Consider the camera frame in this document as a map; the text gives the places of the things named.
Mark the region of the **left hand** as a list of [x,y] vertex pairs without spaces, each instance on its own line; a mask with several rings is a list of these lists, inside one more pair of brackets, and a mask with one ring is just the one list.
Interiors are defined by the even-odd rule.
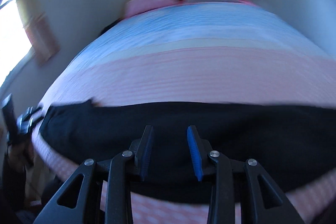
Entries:
[[34,160],[34,147],[30,140],[24,143],[11,145],[8,150],[8,162],[11,168],[17,172],[23,172],[28,165],[28,160],[24,157],[27,153],[30,160]]

